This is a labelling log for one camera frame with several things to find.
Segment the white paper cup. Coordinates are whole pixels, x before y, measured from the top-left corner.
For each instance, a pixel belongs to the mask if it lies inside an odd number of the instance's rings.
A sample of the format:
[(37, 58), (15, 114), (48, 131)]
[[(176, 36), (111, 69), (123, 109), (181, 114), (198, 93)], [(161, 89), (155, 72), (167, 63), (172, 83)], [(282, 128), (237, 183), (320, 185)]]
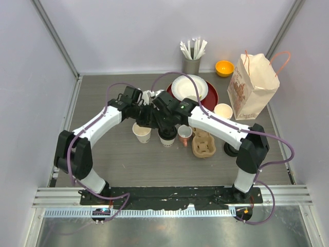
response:
[(146, 144), (149, 142), (151, 137), (151, 130), (151, 128), (141, 127), (136, 123), (134, 123), (132, 127), (134, 135), (142, 144)]
[(171, 147), (174, 144), (174, 141), (176, 139), (176, 135), (173, 135), (173, 136), (163, 136), (163, 135), (158, 134), (158, 136), (160, 138), (160, 142), (166, 148)]

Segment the stack of white paper cups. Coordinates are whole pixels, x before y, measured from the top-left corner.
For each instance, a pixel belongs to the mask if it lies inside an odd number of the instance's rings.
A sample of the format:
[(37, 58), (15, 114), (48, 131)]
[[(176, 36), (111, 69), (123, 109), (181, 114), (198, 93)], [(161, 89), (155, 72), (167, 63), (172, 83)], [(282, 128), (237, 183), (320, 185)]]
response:
[(231, 106), (229, 106), (228, 104), (225, 104), (225, 103), (217, 104), (215, 106), (213, 112), (216, 115), (223, 117), (225, 119), (231, 119), (231, 117), (233, 115), (233, 110), (232, 110)]

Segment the black cup lids stack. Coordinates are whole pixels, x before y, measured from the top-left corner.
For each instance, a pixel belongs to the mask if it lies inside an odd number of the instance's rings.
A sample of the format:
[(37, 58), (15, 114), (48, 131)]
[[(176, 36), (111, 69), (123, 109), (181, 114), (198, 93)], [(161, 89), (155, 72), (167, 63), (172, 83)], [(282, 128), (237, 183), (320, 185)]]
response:
[(230, 157), (237, 157), (238, 151), (234, 149), (230, 144), (225, 143), (223, 146), (224, 152)]

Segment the black cup lid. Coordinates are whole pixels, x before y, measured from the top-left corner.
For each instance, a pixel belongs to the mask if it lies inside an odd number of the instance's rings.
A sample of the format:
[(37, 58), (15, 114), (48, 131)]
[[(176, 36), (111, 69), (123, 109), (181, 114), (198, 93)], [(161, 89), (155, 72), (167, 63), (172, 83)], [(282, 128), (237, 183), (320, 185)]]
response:
[(177, 136), (177, 129), (176, 127), (172, 127), (170, 129), (158, 129), (158, 135), (160, 138), (164, 140), (172, 140), (175, 139)]

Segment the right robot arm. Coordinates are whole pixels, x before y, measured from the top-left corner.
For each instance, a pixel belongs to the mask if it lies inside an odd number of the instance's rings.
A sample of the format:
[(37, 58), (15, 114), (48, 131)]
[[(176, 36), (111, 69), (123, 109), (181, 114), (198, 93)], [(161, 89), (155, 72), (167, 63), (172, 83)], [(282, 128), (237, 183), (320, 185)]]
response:
[(237, 177), (233, 184), (232, 197), (238, 203), (251, 196), (256, 174), (265, 159), (269, 144), (264, 128), (259, 124), (242, 125), (206, 111), (197, 98), (177, 100), (164, 90), (147, 93), (160, 114), (160, 120), (172, 125), (182, 124), (206, 131), (225, 141), (224, 151), (236, 157)]

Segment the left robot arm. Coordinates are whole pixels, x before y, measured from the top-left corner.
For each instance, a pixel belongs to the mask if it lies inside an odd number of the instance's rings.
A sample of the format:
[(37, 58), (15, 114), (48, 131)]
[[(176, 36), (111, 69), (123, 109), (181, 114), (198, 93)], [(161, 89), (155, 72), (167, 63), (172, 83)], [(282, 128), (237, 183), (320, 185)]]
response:
[(93, 145), (111, 128), (127, 118), (146, 121), (151, 126), (152, 100), (161, 91), (141, 91), (127, 84), (124, 92), (115, 99), (106, 99), (105, 107), (83, 126), (59, 134), (54, 165), (69, 175), (73, 185), (79, 184), (98, 205), (104, 205), (111, 197), (109, 183), (93, 169)]

